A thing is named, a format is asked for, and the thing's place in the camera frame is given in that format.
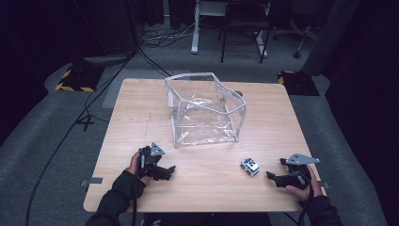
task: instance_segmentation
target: wheel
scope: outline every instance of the wheel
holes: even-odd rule
[[[295,57],[295,58],[300,58],[300,53],[299,53],[298,51],[296,51],[296,52],[294,53],[294,57]]]

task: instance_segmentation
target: desk leg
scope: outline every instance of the desk leg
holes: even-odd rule
[[[196,15],[195,15],[195,26],[193,34],[193,43],[191,44],[191,54],[197,54],[199,52],[199,40],[200,40],[200,0],[196,3]]]
[[[262,33],[263,31],[261,31],[261,33],[258,35],[258,37],[256,38],[256,43],[258,44],[258,48],[259,48],[259,54],[262,54],[263,51],[263,40],[262,40]],[[264,50],[264,55],[263,58],[267,57],[267,50]]]

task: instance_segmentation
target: black sleeve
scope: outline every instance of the black sleeve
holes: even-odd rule
[[[136,178],[137,198],[143,193],[144,183]],[[119,216],[129,207],[129,200],[135,195],[135,176],[123,171],[115,180],[112,189],[107,191],[100,201],[97,212],[86,223],[87,226],[95,225],[120,225]]]
[[[312,199],[307,207],[307,213],[312,226],[343,225],[337,208],[329,202],[327,196],[317,196]]]

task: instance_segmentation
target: gray carpet floor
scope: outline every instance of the gray carpet floor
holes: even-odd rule
[[[190,53],[191,36],[176,40],[167,47],[142,47],[148,57],[170,73],[214,73],[222,82],[278,83],[282,70],[298,71],[311,50],[305,42],[302,58],[293,58],[295,37],[280,37],[269,42],[268,58],[259,64],[255,46],[228,46],[225,62],[220,63],[221,41],[218,30],[203,29],[199,52]],[[114,83],[101,93],[55,91],[65,65],[49,75],[45,87],[49,94],[36,105],[9,136],[0,150],[0,222],[2,225],[23,225],[32,189],[48,164],[30,210],[30,225],[84,225],[91,216],[83,208],[86,188],[82,180],[91,177],[102,147],[113,104],[122,78],[159,78],[152,65],[135,55],[123,68]],[[105,69],[99,83],[104,84],[119,65]],[[319,97],[290,96],[311,154],[321,159],[317,166],[321,178],[331,189],[331,201],[339,210],[344,225],[386,225],[373,184],[352,154],[328,106],[324,93],[328,80],[313,78]],[[95,116],[84,132],[84,125],[75,124],[85,103],[101,94],[88,112]],[[62,145],[50,163],[58,144]],[[294,225],[282,213],[269,213],[272,225]],[[131,214],[120,216],[122,225],[129,225]]]

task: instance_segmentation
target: black cable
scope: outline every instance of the black cable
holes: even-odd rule
[[[88,26],[88,29],[90,30],[91,34],[92,34],[93,37],[96,39],[96,41],[99,42],[99,43],[102,45],[102,47],[103,47],[104,49],[106,49],[106,50],[108,50],[109,52],[112,52],[112,53],[114,53],[114,54],[126,54],[125,52],[114,51],[113,49],[108,48],[107,46],[105,46],[105,45],[103,44],[103,42],[100,41],[100,39],[97,37],[97,34],[96,34],[96,33],[93,31],[93,29],[91,28],[91,25],[90,25],[90,23],[88,22],[88,19],[86,18],[86,16],[85,16],[85,14],[83,13],[82,9],[80,9],[79,5],[76,3],[76,0],[73,0],[73,2],[74,2],[74,4],[75,4],[76,8],[78,9],[80,15],[82,16],[83,20],[85,21],[86,25]]]
[[[159,73],[161,73],[159,70],[161,70],[162,71],[162,75],[164,76],[164,77],[169,77],[169,76],[171,76],[171,74],[170,73],[168,73],[167,71],[165,71],[161,66],[159,66],[155,61],[153,61],[152,59],[150,59],[145,53],[144,53],[144,51],[141,49],[141,48],[138,48],[138,53],[141,55],[141,56],[143,56],[144,57],[144,59],[150,64],[150,65],[152,65],[154,68],[155,68],[155,70],[157,71],[157,72],[159,72]]]
[[[309,187],[310,187],[308,200],[306,201],[306,203],[305,203],[305,205],[304,205],[304,207],[303,207],[303,209],[302,209],[302,211],[301,211],[301,213],[299,215],[299,219],[298,219],[298,226],[303,226],[303,225],[305,225],[304,217],[305,217],[306,211],[308,209],[309,203],[311,203],[311,200],[313,199],[313,196],[314,196],[314,190],[313,190],[313,186],[311,184],[311,180],[309,180],[309,178],[307,176],[305,176],[304,174],[302,174],[300,172],[298,173],[298,175],[300,175],[303,178],[305,178],[305,180],[309,183]]]
[[[304,217],[306,214],[306,210],[308,208],[309,203],[311,202],[311,200],[313,199],[313,195],[314,195],[314,190],[313,190],[313,186],[311,184],[311,181],[309,180],[308,177],[306,177],[304,174],[302,173],[298,173],[298,175],[302,176],[303,178],[305,178],[305,180],[309,183],[309,187],[310,187],[310,191],[309,191],[309,197],[308,200],[306,201],[306,203],[304,204],[304,207],[302,208],[302,211],[299,215],[298,221],[296,221],[292,216],[290,216],[287,213],[283,213],[285,216],[287,216],[293,223],[295,223],[295,225],[297,226],[304,226]]]
[[[120,73],[120,71],[124,68],[124,66],[129,62],[129,60],[126,60],[126,62],[124,62],[117,70],[116,74],[113,76],[111,82],[115,79],[115,77]],[[49,157],[49,159],[47,160],[46,165],[44,166],[43,170],[41,171],[40,177],[37,180],[37,182],[35,183],[35,186],[32,190],[32,193],[30,195],[30,199],[27,205],[27,209],[26,209],[26,216],[25,216],[25,226],[29,225],[29,217],[30,217],[30,209],[32,207],[32,202],[33,199],[35,197],[36,194],[36,190],[39,187],[40,181],[44,176],[44,173],[47,171],[51,161],[53,160],[54,156],[56,156],[57,152],[59,151],[59,148],[62,146],[62,144],[64,143],[65,139],[68,137],[69,133],[71,132],[72,128],[75,126],[76,122],[80,120],[80,118],[83,116],[83,114],[87,111],[87,109],[101,96],[101,94],[105,91],[106,89],[103,89],[87,106],[85,106],[85,109],[79,114],[79,116],[76,118],[76,120],[74,121],[74,123],[70,126],[70,128],[68,129],[67,133],[64,135],[64,137],[61,139],[61,141],[58,143],[58,145],[56,146],[55,150],[53,151],[53,153],[51,154],[51,156]]]
[[[135,179],[133,180],[133,185],[135,185],[135,193],[133,195],[132,226],[136,225],[136,214],[137,214],[137,183],[136,183],[136,180],[138,177],[138,173],[137,173],[138,162],[141,159],[141,155],[142,155],[142,153],[139,153],[139,155],[138,155],[136,169],[135,169]]]
[[[298,225],[298,222],[291,216],[291,215],[289,215],[289,214],[287,214],[287,213],[283,213],[285,216],[287,216],[290,220],[292,220],[293,221],[293,223],[295,223],[296,225]]]

